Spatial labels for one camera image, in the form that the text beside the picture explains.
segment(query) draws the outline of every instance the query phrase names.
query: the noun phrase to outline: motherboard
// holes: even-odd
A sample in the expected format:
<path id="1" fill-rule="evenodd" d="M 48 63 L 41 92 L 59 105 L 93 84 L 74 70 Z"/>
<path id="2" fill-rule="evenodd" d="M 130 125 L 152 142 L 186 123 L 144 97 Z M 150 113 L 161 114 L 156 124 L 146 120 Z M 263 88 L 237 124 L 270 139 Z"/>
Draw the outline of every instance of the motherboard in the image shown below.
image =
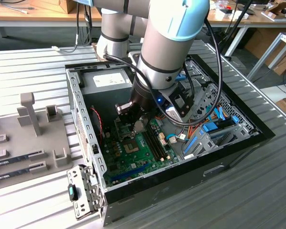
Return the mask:
<path id="1" fill-rule="evenodd" d="M 178 162 L 155 119 L 147 124 L 145 132 L 121 140 L 127 132 L 127 126 L 117 121 L 105 133 L 103 157 L 108 170 L 104 179 L 108 187 Z"/>

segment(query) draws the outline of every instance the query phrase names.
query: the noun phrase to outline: green circuit board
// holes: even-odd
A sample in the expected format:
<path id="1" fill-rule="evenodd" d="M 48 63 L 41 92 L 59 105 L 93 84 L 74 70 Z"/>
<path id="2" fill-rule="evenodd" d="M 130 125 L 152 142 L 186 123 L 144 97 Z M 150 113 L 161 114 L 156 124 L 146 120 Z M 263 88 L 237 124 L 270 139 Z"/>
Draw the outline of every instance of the green circuit board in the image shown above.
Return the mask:
<path id="1" fill-rule="evenodd" d="M 159 138 L 161 129 L 156 120 L 152 119 L 147 125 L 149 132 L 139 133 L 134 137 L 126 137 L 123 141 L 119 140 L 115 126 L 110 128 L 109 134 L 106 133 L 102 152 L 107 165 L 104 179 L 108 187 L 178 162 L 173 149 L 168 144 L 165 147 L 161 145 Z M 150 138 L 146 139 L 146 137 L 151 132 L 156 137 L 154 140 L 157 139 L 158 141 L 158 147 L 162 147 L 163 152 L 165 152 L 165 158 L 156 157 L 153 153 L 155 150 L 150 149 L 148 145 Z"/>

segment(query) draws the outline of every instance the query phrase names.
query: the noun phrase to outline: metal bracket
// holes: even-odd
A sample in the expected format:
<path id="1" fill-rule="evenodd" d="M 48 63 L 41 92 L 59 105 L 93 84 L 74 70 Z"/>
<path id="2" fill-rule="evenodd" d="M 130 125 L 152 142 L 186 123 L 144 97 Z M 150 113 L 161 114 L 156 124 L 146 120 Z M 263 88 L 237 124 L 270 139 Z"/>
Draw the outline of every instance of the metal bracket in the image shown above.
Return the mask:
<path id="1" fill-rule="evenodd" d="M 74 187 L 69 189 L 69 195 L 74 196 L 73 206 L 75 217 L 80 220 L 96 213 L 102 207 L 102 192 L 97 176 L 92 173 L 93 168 L 84 165 L 76 166 L 67 171 L 69 184 Z"/>

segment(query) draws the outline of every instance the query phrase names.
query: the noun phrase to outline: desk leg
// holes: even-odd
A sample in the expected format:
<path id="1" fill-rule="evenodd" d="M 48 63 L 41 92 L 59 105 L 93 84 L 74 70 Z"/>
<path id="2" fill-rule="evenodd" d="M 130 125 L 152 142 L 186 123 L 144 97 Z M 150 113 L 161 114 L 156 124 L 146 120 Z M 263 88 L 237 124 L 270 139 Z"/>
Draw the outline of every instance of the desk leg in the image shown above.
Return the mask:
<path id="1" fill-rule="evenodd" d="M 8 37 L 8 35 L 5 32 L 4 27 L 0 27 L 0 34 L 1 34 L 1 37 Z"/>
<path id="2" fill-rule="evenodd" d="M 236 49 L 236 47 L 240 43 L 240 41 L 243 38 L 244 34 L 246 33 L 247 29 L 248 28 L 246 26 L 239 29 L 237 35 L 234 37 L 230 47 L 228 48 L 227 52 L 225 53 L 225 56 L 232 56 L 234 50 Z"/>
<path id="3" fill-rule="evenodd" d="M 280 51 L 280 53 L 273 59 L 273 61 L 269 64 L 268 68 L 272 69 L 276 63 L 281 60 L 282 56 L 285 54 L 286 52 L 286 45 L 284 46 L 284 48 Z"/>
<path id="4" fill-rule="evenodd" d="M 260 69 L 260 67 L 265 63 L 266 59 L 270 55 L 270 53 L 278 46 L 278 44 L 281 42 L 281 37 L 283 36 L 282 33 L 279 33 L 278 36 L 275 38 L 275 40 L 271 43 L 269 48 L 266 50 L 266 52 L 262 55 L 261 59 L 254 65 L 253 69 L 249 72 L 247 75 L 247 79 L 251 80 L 257 71 Z"/>

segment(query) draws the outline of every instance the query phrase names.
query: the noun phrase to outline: robotic arm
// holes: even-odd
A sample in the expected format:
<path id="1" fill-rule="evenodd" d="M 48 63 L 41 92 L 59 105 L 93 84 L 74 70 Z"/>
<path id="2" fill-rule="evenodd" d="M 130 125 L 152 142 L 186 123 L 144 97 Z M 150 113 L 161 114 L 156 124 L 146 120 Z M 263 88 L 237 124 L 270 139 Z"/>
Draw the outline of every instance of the robotic arm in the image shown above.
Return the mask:
<path id="1" fill-rule="evenodd" d="M 93 0 L 91 3 L 106 8 L 102 10 L 102 35 L 97 46 L 100 57 L 115 61 L 126 57 L 129 34 L 136 35 L 134 31 L 144 34 L 137 68 L 146 78 L 137 71 L 129 103 L 116 105 L 121 121 L 133 127 L 156 105 L 167 103 L 166 113 L 173 120 L 187 122 L 192 115 L 194 95 L 183 94 L 175 79 L 204 24 L 209 0 Z M 157 91 L 157 101 L 149 86 Z"/>

